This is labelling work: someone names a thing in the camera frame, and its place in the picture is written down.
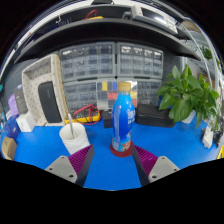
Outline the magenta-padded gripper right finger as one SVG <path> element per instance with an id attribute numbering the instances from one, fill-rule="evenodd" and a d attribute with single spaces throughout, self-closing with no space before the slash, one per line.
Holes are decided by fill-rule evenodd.
<path id="1" fill-rule="evenodd" d="M 132 155 L 142 186 L 179 171 L 179 168 L 166 156 L 157 157 L 139 146 L 133 146 Z"/>

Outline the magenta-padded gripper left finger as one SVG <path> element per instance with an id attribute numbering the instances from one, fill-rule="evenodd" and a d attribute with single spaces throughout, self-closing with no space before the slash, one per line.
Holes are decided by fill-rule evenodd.
<path id="1" fill-rule="evenodd" d="M 83 186 L 94 154 L 94 146 L 87 146 L 70 156 L 58 157 L 46 168 L 46 171 Z"/>

